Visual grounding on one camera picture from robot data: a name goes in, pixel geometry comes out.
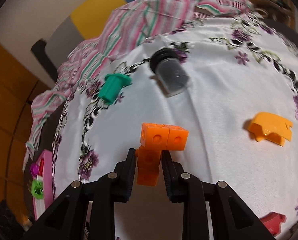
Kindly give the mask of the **red puzzle piece block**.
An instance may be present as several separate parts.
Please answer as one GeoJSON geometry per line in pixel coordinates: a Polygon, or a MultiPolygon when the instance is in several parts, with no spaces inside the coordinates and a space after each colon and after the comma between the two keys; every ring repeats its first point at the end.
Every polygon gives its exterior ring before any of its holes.
{"type": "Polygon", "coordinates": [[[281,224],[286,222],[287,217],[280,213],[271,212],[259,220],[276,237],[281,233],[281,224]]]}

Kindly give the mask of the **purple plastic toy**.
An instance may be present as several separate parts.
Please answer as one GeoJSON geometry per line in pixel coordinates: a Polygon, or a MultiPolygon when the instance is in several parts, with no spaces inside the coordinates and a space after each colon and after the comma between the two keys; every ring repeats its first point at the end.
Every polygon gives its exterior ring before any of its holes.
{"type": "Polygon", "coordinates": [[[37,163],[31,163],[30,173],[34,178],[36,178],[39,175],[39,165],[37,163]]]}

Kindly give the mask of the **yellow-orange plastic car shell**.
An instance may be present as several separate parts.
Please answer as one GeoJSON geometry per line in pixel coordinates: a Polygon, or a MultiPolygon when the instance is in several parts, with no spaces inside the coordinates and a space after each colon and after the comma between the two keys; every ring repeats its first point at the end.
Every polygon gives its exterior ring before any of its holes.
{"type": "Polygon", "coordinates": [[[291,142],[292,127],[293,123],[282,116],[259,112],[248,124],[247,130],[253,134],[257,142],[267,140],[284,146],[286,140],[291,142]]]}

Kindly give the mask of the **orange linked cube blocks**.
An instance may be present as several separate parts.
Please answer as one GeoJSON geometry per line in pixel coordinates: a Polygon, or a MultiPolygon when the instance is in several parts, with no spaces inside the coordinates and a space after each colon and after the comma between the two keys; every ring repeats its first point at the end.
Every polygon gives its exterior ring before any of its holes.
{"type": "Polygon", "coordinates": [[[188,130],[174,125],[143,123],[140,147],[136,150],[137,184],[155,187],[158,183],[161,155],[164,150],[183,151],[188,130]]]}

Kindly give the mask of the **teal plastic flanged holder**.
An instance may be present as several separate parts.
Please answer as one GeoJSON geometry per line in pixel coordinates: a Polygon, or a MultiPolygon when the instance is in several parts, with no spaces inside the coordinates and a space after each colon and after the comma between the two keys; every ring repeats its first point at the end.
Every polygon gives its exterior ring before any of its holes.
{"type": "Polygon", "coordinates": [[[118,97],[120,90],[129,86],[132,79],[124,74],[114,73],[105,76],[105,82],[99,91],[99,98],[105,104],[112,105],[118,97]]]}

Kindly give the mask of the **clear jar black lid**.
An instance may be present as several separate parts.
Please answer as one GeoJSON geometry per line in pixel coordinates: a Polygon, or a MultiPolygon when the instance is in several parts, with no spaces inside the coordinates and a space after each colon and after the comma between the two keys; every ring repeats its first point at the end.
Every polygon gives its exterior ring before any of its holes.
{"type": "Polygon", "coordinates": [[[150,58],[149,65],[168,96],[180,94],[187,89],[190,77],[173,49],[163,48],[156,51],[150,58]]]}

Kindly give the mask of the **green white plastic case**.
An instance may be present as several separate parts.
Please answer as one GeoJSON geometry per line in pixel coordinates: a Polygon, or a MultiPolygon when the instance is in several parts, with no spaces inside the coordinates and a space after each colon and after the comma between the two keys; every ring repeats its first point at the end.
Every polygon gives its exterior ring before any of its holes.
{"type": "Polygon", "coordinates": [[[30,192],[32,196],[36,199],[43,199],[43,182],[40,180],[34,179],[31,184],[30,192]]]}

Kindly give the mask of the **red cylindrical bottle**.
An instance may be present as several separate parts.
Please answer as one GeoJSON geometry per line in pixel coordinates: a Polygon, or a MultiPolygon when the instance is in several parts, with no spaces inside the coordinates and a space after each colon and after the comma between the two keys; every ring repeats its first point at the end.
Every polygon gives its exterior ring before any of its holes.
{"type": "Polygon", "coordinates": [[[43,176],[43,170],[44,170],[44,158],[41,158],[40,163],[39,163],[39,176],[40,177],[43,176]]]}

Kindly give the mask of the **pink rimmed white tray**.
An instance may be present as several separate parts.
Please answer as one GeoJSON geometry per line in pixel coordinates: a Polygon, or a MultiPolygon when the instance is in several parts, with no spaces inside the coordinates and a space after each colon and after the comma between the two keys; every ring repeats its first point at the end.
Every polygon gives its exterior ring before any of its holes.
{"type": "Polygon", "coordinates": [[[33,197],[34,218],[38,218],[54,201],[52,183],[52,157],[49,150],[43,150],[37,161],[30,165],[32,184],[30,193],[33,197]]]}

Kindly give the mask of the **white floral embroidered tablecloth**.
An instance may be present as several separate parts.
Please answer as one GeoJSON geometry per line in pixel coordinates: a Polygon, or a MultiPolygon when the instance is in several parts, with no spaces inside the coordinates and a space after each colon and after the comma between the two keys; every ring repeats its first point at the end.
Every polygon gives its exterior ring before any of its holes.
{"type": "Polygon", "coordinates": [[[189,132],[172,152],[202,181],[226,181],[260,218],[287,217],[277,239],[298,238],[298,34],[254,14],[195,21],[157,35],[80,81],[67,99],[54,141],[54,194],[74,180],[89,183],[113,171],[140,145],[143,123],[189,132]],[[150,69],[152,55],[173,49],[190,77],[168,96],[150,69]],[[112,105],[99,98],[108,74],[132,79],[112,105]],[[259,112],[293,123],[291,142],[257,142],[247,130],[259,112]]]}

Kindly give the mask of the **wooden panel cabinet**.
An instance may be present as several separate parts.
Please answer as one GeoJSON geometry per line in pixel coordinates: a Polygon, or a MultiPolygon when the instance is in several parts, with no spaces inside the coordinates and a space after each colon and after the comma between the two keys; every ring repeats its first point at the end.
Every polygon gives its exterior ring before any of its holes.
{"type": "Polygon", "coordinates": [[[27,213],[22,164],[33,123],[30,107],[46,89],[0,45],[0,201],[18,219],[27,213]]]}

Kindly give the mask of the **grey yellow blue sofa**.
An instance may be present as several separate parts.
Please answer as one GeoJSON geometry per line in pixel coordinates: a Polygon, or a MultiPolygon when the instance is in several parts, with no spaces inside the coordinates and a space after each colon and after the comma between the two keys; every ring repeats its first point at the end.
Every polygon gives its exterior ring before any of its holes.
{"type": "Polygon", "coordinates": [[[31,52],[53,81],[58,68],[82,41],[98,37],[113,10],[136,0],[86,0],[53,32],[48,40],[40,39],[31,52]]]}

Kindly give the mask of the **pink green striped cloth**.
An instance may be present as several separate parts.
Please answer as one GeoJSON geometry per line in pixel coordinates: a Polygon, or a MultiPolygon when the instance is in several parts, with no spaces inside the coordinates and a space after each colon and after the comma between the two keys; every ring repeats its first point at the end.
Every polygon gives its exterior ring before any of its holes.
{"type": "Polygon", "coordinates": [[[66,101],[78,82],[95,77],[102,68],[142,43],[170,33],[195,18],[231,17],[251,8],[249,0],[136,0],[113,10],[101,34],[69,51],[58,70],[55,86],[33,100],[33,124],[23,164],[37,151],[47,118],[66,101]]]}

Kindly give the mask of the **cluttered wooden side table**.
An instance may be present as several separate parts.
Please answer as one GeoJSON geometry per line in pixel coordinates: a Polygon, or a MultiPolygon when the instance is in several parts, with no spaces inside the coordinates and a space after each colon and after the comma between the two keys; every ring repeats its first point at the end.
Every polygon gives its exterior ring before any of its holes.
{"type": "Polygon", "coordinates": [[[292,0],[249,0],[264,18],[284,23],[298,33],[298,7],[292,0]]]}

